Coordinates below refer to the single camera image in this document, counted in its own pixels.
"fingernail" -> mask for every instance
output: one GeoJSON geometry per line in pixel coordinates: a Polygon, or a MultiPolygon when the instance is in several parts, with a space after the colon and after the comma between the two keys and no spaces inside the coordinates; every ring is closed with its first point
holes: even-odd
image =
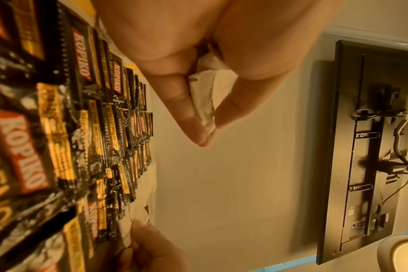
{"type": "Polygon", "coordinates": [[[144,228],[144,224],[140,220],[134,219],[134,220],[132,220],[131,228],[133,228],[133,229],[144,228]]]}

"hand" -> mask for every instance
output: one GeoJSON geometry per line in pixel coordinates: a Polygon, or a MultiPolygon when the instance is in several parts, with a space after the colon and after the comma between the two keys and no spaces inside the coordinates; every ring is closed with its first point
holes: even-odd
{"type": "Polygon", "coordinates": [[[143,72],[183,132],[210,144],[187,76],[212,43],[238,74],[216,109],[221,129],[266,101],[296,69],[343,0],[92,0],[117,47],[143,72]]]}
{"type": "Polygon", "coordinates": [[[131,247],[119,253],[117,272],[191,272],[185,255],[150,223],[134,220],[131,247]]]}

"row of sachets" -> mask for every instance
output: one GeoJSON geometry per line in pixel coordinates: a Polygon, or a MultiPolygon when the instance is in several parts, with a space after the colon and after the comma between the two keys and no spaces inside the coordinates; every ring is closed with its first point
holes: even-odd
{"type": "Polygon", "coordinates": [[[0,0],[0,257],[78,207],[90,248],[116,239],[152,160],[146,110],[146,85],[75,13],[0,0]]]}

